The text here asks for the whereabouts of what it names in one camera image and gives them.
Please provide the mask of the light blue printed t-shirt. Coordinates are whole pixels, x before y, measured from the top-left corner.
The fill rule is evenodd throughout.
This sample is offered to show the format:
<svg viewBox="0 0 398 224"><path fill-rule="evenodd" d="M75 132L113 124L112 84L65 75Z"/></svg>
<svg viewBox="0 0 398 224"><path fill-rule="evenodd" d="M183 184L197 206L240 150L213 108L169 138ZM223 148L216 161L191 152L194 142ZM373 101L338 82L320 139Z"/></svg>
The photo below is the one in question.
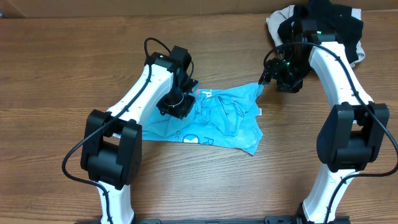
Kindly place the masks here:
<svg viewBox="0 0 398 224"><path fill-rule="evenodd" d="M253 156L263 137L256 120L262 114L256 100L263 89L257 83L227 90L199 89L186 118L162 116L155 109L144 124L142 138L236 148Z"/></svg>

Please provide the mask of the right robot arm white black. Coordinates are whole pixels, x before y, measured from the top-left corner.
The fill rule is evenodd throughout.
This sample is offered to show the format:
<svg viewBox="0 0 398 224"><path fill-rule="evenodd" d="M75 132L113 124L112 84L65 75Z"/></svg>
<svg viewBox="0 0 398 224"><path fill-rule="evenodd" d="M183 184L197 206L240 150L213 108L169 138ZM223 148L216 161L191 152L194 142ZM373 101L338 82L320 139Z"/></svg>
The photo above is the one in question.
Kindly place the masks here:
<svg viewBox="0 0 398 224"><path fill-rule="evenodd" d="M379 154L387 130L389 110L376 104L357 80L345 47L336 32L322 32L314 20L301 20L288 42L274 48L278 56L264 59L259 84L272 80L277 91L296 93L314 71L331 108L317 137L321 167L308 197L292 216L268 216L265 223L349 223L336 209L349 184L363 177L367 164Z"/></svg>

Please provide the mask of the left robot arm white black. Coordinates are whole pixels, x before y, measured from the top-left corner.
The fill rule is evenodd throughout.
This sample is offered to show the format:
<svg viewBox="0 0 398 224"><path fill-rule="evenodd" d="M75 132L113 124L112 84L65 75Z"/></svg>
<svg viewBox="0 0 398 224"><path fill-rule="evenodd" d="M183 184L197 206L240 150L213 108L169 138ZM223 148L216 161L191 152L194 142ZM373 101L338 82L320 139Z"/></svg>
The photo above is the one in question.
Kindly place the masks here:
<svg viewBox="0 0 398 224"><path fill-rule="evenodd" d="M80 165L97 184L102 217L100 223L133 223L130 184L142 161L142 130L154 110L178 119L188 116L191 95L198 81L190 78L192 57L188 50L173 47L169 54L154 52L128 93L102 112L93 110L85 128Z"/></svg>

